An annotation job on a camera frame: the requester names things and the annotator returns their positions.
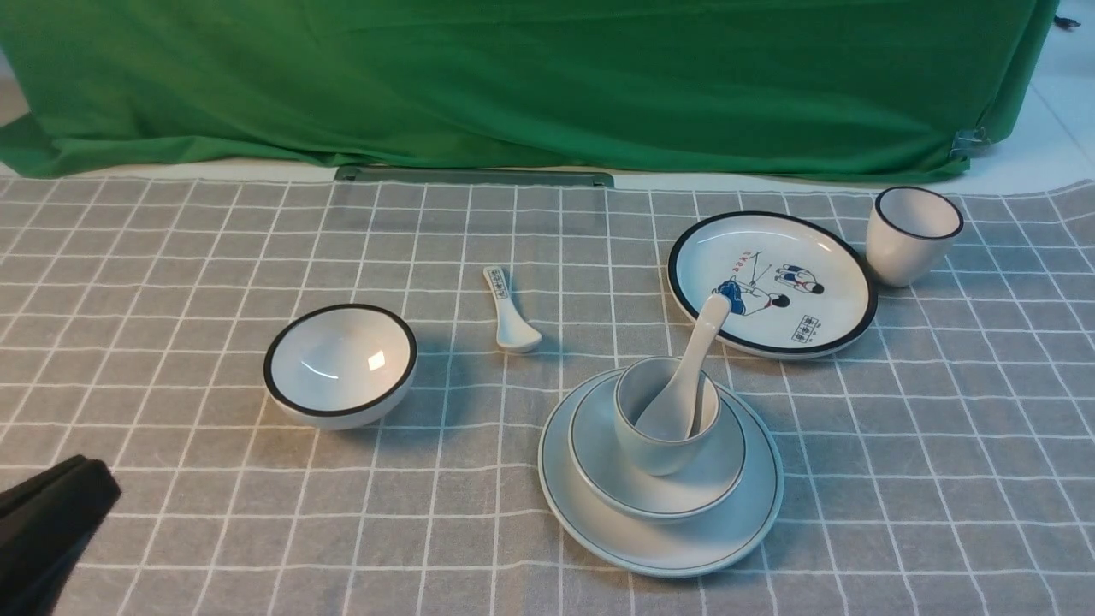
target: gray checkered tablecloth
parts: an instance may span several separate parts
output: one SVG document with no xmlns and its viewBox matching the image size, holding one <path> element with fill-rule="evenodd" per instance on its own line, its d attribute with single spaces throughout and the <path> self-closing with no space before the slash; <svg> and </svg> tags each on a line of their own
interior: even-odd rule
<svg viewBox="0 0 1095 616">
<path fill-rule="evenodd" d="M 589 376 L 682 351 L 662 268 L 698 218 L 789 211 L 862 245 L 867 196 L 120 178 L 0 195 L 0 487 L 81 453 L 125 491 L 60 616 L 1095 611 L 1095 184 L 956 197 L 971 223 L 946 267 L 885 291 L 834 358 L 715 351 L 708 373 L 776 434 L 786 497 L 762 549 L 676 582 L 562 532 L 537 479 L 544 420 Z M 511 271 L 538 355 L 495 349 L 486 263 Z M 415 388 L 380 426 L 295 426 L 263 352 L 351 300 L 411 323 Z"/>
</svg>

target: spoon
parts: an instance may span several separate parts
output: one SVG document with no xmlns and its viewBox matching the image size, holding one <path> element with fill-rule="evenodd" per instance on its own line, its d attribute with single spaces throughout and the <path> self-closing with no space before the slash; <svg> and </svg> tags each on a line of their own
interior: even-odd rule
<svg viewBox="0 0 1095 616">
<path fill-rule="evenodd" d="M 700 370 L 729 314 L 730 302 L 723 294 L 713 293 L 703 302 L 677 372 L 635 421 L 639 432 L 661 441 L 683 441 L 694 433 L 701 411 Z"/>
<path fill-rule="evenodd" d="M 494 307 L 498 313 L 498 334 L 495 336 L 495 342 L 504 351 L 512 353 L 528 353 L 535 349 L 543 337 L 527 324 L 517 312 L 514 298 L 506 284 L 506 274 L 502 271 L 502 267 L 487 265 L 483 267 L 483 276 L 491 284 Z"/>
</svg>

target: black object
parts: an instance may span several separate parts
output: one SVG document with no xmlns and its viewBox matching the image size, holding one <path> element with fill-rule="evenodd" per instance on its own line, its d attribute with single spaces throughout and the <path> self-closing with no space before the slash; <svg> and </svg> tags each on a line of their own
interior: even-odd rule
<svg viewBox="0 0 1095 616">
<path fill-rule="evenodd" d="M 1076 20 L 1070 20 L 1069 18 L 1053 15 L 1053 25 L 1061 30 L 1072 30 L 1073 27 L 1080 25 L 1080 22 Z"/>
<path fill-rule="evenodd" d="M 0 493 L 0 616 L 50 614 L 120 496 L 106 465 L 83 456 Z"/>
</svg>

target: large plate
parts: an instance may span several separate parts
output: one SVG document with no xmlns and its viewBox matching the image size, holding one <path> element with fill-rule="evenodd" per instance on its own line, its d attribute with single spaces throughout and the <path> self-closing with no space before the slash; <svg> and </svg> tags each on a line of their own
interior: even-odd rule
<svg viewBox="0 0 1095 616">
<path fill-rule="evenodd" d="M 783 502 L 783 466 L 771 433 L 748 405 L 719 387 L 727 404 L 744 408 L 746 462 L 734 492 L 715 508 L 677 524 L 630 518 L 601 501 L 578 475 L 569 452 L 569 423 L 578 403 L 615 370 L 595 376 L 552 411 L 540 438 L 540 487 L 563 528 L 596 556 L 629 571 L 658 578 L 701 576 L 729 567 L 764 539 Z"/>
<path fill-rule="evenodd" d="M 805 220 L 763 211 L 707 218 L 669 255 L 669 282 L 693 319 L 712 292 L 730 299 L 718 340 L 774 360 L 833 353 L 863 336 L 878 291 L 863 258 Z"/>
</svg>

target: small cup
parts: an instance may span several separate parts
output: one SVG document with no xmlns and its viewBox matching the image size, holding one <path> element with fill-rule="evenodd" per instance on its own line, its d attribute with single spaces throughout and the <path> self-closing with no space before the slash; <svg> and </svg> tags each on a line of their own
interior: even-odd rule
<svg viewBox="0 0 1095 616">
<path fill-rule="evenodd" d="M 643 434 L 635 428 L 638 416 L 660 393 L 680 360 L 677 358 L 647 358 L 633 364 L 620 375 L 615 386 L 615 434 L 620 448 L 631 462 L 646 473 L 660 477 L 684 468 L 711 437 L 722 412 L 723 403 L 715 385 L 703 372 L 700 430 L 682 441 L 662 441 Z"/>
<path fill-rule="evenodd" d="M 943 195 L 915 186 L 887 188 L 875 198 L 867 222 L 867 263 L 883 282 L 909 286 L 943 259 L 964 224 Z"/>
</svg>

